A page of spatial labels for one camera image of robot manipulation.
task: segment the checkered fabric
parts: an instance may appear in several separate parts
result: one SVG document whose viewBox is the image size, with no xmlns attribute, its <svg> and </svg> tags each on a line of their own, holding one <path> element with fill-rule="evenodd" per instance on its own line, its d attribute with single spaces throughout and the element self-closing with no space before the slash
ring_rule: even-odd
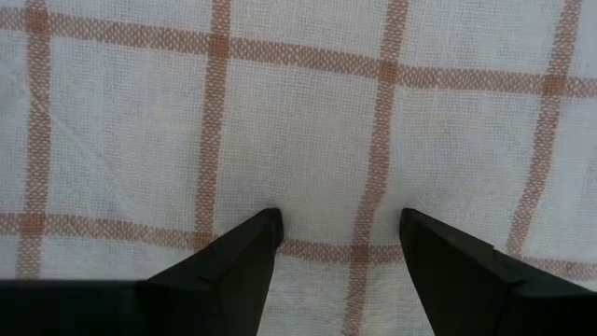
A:
<svg viewBox="0 0 597 336">
<path fill-rule="evenodd" d="M 143 278 L 282 209 L 261 335 L 429 335 L 417 208 L 597 287 L 597 2 L 1 0 L 0 275 Z"/>
</svg>

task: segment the grid pattern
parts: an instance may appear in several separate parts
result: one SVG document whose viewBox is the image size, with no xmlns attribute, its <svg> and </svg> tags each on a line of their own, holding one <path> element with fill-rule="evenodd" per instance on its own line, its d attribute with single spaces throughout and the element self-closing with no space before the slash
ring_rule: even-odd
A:
<svg viewBox="0 0 597 336">
<path fill-rule="evenodd" d="M 378 27 L 379 32 L 375 25 L 370 26 L 373 35 L 380 38 L 379 58 L 371 56 L 368 52 L 358 52 L 358 49 L 350 45 L 347 48 L 336 48 L 336 45 L 331 44 L 330 49 L 322 48 L 322 45 L 325 45 L 325 36 L 321 37 L 322 40 L 310 39 L 315 37 L 307 36 L 303 40 L 312 43 L 303 45 L 297 41 L 288 41 L 284 34 L 271 39 L 259 39 L 263 36 L 259 34 L 259 29 L 262 29 L 259 26 L 254 26 L 254 32 L 247 30 L 246 34 L 240 34 L 237 24 L 241 23 L 234 21 L 235 13 L 238 14 L 235 12 L 236 8 L 241 13 L 255 11 L 254 8 L 233 4 L 230 0 L 215 0 L 210 6 L 205 7 L 211 10 L 209 31 L 202 31 L 201 24 L 196 30 L 185 30 L 176 24 L 150 25 L 136 20 L 116 21 L 50 11 L 45 0 L 27 0 L 24 7 L 15 5 L 0 8 L 0 29 L 3 32 L 26 35 L 26 69 L 30 92 L 23 206 L 21 209 L 0 214 L 0 235 L 18 237 L 18 243 L 14 246 L 16 251 L 11 252 L 12 244 L 2 247 L 7 250 L 3 251 L 6 258 L 16 256 L 15 260 L 7 260 L 6 263 L 14 265 L 14 276 L 45 276 L 43 260 L 46 257 L 44 251 L 49 249 L 47 245 L 65 237 L 142 243 L 191 253 L 221 234 L 224 230 L 220 230 L 222 219 L 217 215 L 218 197 L 221 197 L 222 179 L 229 177 L 222 166 L 229 165 L 226 141 L 230 139 L 231 132 L 234 132 L 234 125 L 227 123 L 225 116 L 229 113 L 229 99 L 237 97 L 230 90 L 228 81 L 238 80 L 232 77 L 235 69 L 258 63 L 273 66 L 275 69 L 285 67 L 291 71 L 302 69 L 324 76 L 358 78 L 372 83 L 376 88 L 368 128 L 370 137 L 367 167 L 364 172 L 367 179 L 363 191 L 359 191 L 361 193 L 357 195 L 359 201 L 355 204 L 349 241 L 343 243 L 340 239 L 340 242 L 331 244 L 330 241 L 333 240 L 325 236 L 324 239 L 311 239 L 309 236 L 296 239 L 294 237 L 299 235 L 291 234 L 280 248 L 281 254 L 288 258 L 288 264 L 302 260 L 298 265 L 304 265 L 306 262 L 306 265 L 328 265 L 327 267 L 334 268 L 330 273 L 335 274 L 334 283 L 341 284 L 342 288 L 338 293 L 329 293 L 329 296 L 333 298 L 331 300 L 336 301 L 343 298 L 341 301 L 345 308 L 340 314 L 313 317 L 318 321 L 314 323 L 330 323 L 331 327 L 326 329 L 329 334 L 375 334 L 377 331 L 371 325 L 375 323 L 375 317 L 372 317 L 375 314 L 371 309 L 375 308 L 371 308 L 370 301 L 379 300 L 379 295 L 375 293 L 378 293 L 380 287 L 383 288 L 383 281 L 381 285 L 377 285 L 379 279 L 376 278 L 376 272 L 379 269 L 389 270 L 383 272 L 393 272 L 394 268 L 405 272 L 399 245 L 386 241 L 383 244 L 374 244 L 375 223 L 378 220 L 376 217 L 381 216 L 380 213 L 385 211 L 387 204 L 394 200 L 395 191 L 392 188 L 395 177 L 392 172 L 397 154 L 393 150 L 392 125 L 396 117 L 394 114 L 400 112 L 396 112 L 396 107 L 401 106 L 396 100 L 404 97 L 396 93 L 397 91 L 447 91 L 454 94 L 468 91 L 479 95 L 536 97 L 539 100 L 539 108 L 534 128 L 529 132 L 533 134 L 533 143 L 532 154 L 528 158 L 526 182 L 513 212 L 511 228 L 504 245 L 496 246 L 505 249 L 512 256 L 559 276 L 578 282 L 597 279 L 597 266 L 594 263 L 539 258 L 523 253 L 525 242 L 534 226 L 534 215 L 537 209 L 541 208 L 543 194 L 548 188 L 562 109 L 569 105 L 569 102 L 597 98 L 597 78 L 583 77 L 583 73 L 578 74 L 571 70 L 571 67 L 574 68 L 574 64 L 578 63 L 575 61 L 575 50 L 583 9 L 580 1 L 566 0 L 562 4 L 553 30 L 546 71 L 528 73 L 491 68 L 412 65 L 413 62 L 408 61 L 411 56 L 410 45 L 405 40 L 412 42 L 412 36 L 407 37 L 407 33 L 411 29 L 410 14 L 414 9 L 406 0 L 389 0 L 384 11 L 385 20 Z M 58 214 L 49 210 L 53 197 L 50 191 L 51 158 L 56 142 L 52 140 L 55 131 L 53 126 L 50 127 L 54 122 L 50 120 L 50 115 L 55 107 L 50 99 L 50 92 L 54 90 L 50 84 L 52 71 L 55 70 L 52 67 L 52 43 L 55 40 L 100 43 L 147 52 L 163 50 L 198 55 L 204 59 L 204 78 L 201 79 L 202 106 L 197 106 L 198 114 L 201 115 L 201 129 L 189 134 L 191 137 L 196 136 L 199 152 L 196 162 L 198 171 L 195 179 L 194 211 L 191 214 L 194 222 L 192 229 L 161 227 L 159 224 L 134 222 L 126 218 L 89 217 L 84 213 Z M 237 213 L 250 215 L 259 206 L 268 205 L 268 200 L 264 199 L 262 202 L 239 203 L 235 206 L 244 212 L 239 210 Z M 406 200 L 401 205 L 413 204 L 417 203 L 409 203 Z M 234 220 L 236 218 L 227 218 L 229 224 L 236 222 Z M 465 227 L 464 224 L 460 224 L 461 220 L 463 219 L 456 217 L 454 224 Z M 313 269 L 306 269 L 305 272 L 323 272 L 317 271 L 317 267 L 320 266 L 313 266 Z M 317 294 L 305 295 L 310 298 Z M 377 295 L 378 299 L 372 298 L 371 295 Z M 268 321 L 269 316 L 266 308 L 265 321 Z M 414 329 L 418 330 L 417 332 L 425 332 L 425 326 L 422 325 L 416 325 Z M 267 330 L 271 330 L 272 333 L 280 331 L 276 328 L 266 328 L 264 332 L 269 332 Z"/>
</svg>

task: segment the black plastic piece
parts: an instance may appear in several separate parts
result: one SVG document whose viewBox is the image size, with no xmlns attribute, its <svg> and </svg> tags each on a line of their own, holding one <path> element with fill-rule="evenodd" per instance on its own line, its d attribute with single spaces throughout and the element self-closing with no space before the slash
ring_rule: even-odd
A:
<svg viewBox="0 0 597 336">
<path fill-rule="evenodd" d="M 399 234 L 436 336 L 597 334 L 596 293 L 413 209 Z"/>
<path fill-rule="evenodd" d="M 0 281 L 0 334 L 256 335 L 283 238 L 268 209 L 148 280 Z"/>
</svg>

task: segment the woven texture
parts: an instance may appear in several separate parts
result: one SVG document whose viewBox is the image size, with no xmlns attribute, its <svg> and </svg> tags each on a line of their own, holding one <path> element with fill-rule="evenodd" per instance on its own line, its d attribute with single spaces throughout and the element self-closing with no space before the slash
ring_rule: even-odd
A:
<svg viewBox="0 0 597 336">
<path fill-rule="evenodd" d="M 597 2 L 2 0 L 0 276 L 282 209 L 261 335 L 429 335 L 414 207 L 597 287 Z"/>
</svg>

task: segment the black object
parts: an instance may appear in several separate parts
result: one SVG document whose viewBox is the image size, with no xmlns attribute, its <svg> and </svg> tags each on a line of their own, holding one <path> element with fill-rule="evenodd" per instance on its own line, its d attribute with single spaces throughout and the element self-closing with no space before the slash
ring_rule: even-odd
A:
<svg viewBox="0 0 597 336">
<path fill-rule="evenodd" d="M 256 335 L 284 238 L 263 210 L 143 281 L 0 281 L 2 335 Z"/>
<path fill-rule="evenodd" d="M 399 233 L 436 336 L 597 334 L 596 293 L 413 209 Z"/>
</svg>

